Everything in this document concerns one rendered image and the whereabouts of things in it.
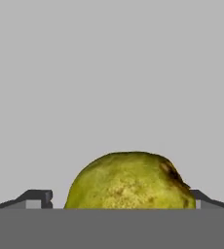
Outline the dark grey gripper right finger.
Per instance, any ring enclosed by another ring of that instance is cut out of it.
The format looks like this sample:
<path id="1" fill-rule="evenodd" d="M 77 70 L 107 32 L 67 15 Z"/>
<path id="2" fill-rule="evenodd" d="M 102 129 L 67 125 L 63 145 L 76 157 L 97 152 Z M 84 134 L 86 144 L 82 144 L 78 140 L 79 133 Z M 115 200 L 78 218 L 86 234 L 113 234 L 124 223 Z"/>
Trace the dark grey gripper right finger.
<path id="1" fill-rule="evenodd" d="M 215 208 L 224 208 L 224 202 L 211 199 L 205 195 L 200 190 L 192 190 L 192 195 L 196 199 L 196 208 L 197 209 L 215 209 Z"/>

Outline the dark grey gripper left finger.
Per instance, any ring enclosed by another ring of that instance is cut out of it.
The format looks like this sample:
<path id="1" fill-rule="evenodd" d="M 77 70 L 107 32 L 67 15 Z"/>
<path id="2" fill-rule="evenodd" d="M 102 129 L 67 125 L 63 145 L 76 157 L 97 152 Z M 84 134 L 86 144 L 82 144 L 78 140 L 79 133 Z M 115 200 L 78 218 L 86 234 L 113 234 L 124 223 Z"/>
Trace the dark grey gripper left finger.
<path id="1" fill-rule="evenodd" d="M 52 190 L 27 190 L 19 197 L 0 203 L 0 209 L 52 209 Z"/>

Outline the green pear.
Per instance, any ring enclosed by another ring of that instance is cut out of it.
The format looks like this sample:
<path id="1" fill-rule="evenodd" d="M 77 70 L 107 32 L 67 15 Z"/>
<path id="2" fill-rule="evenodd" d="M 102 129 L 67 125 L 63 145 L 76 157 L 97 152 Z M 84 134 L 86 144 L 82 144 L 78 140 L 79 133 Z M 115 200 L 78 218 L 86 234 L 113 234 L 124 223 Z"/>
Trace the green pear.
<path id="1" fill-rule="evenodd" d="M 90 162 L 73 181 L 66 209 L 194 209 L 173 163 L 147 152 L 116 152 Z"/>

